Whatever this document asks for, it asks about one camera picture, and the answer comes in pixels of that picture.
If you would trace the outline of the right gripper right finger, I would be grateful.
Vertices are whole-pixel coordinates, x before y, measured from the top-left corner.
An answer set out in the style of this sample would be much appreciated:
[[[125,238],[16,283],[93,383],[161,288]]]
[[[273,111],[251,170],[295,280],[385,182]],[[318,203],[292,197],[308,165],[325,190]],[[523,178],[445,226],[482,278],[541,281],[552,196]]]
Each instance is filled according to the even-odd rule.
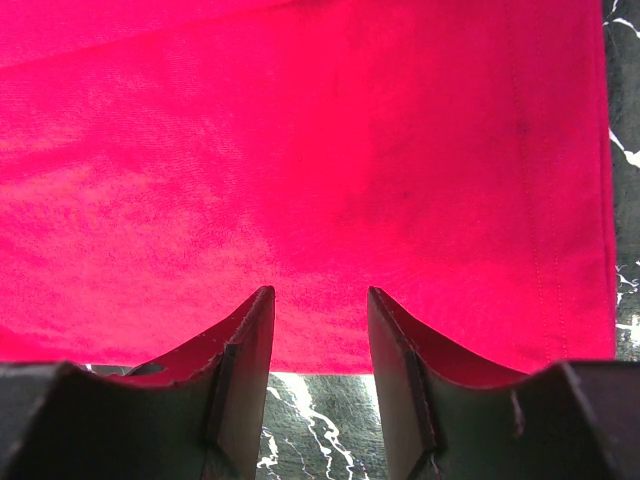
[[[563,361],[527,375],[368,292],[368,330],[393,479],[635,479],[639,366]]]

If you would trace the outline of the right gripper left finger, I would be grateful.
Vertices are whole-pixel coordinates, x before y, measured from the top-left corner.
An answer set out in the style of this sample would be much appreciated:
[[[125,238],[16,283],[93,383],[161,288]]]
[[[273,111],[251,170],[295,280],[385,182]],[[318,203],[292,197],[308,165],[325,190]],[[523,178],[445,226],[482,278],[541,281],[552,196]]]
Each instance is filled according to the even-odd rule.
[[[251,479],[275,290],[119,375],[70,363],[1,367],[5,479]]]

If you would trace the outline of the red t shirt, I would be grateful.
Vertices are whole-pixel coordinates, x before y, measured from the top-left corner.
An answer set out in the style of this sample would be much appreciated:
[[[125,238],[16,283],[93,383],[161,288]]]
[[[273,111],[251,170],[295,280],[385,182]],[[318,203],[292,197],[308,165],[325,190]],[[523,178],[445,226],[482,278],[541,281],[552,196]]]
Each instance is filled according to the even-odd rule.
[[[276,291],[367,373],[370,287],[532,372],[615,353],[597,1],[5,1],[1,357],[135,365]]]

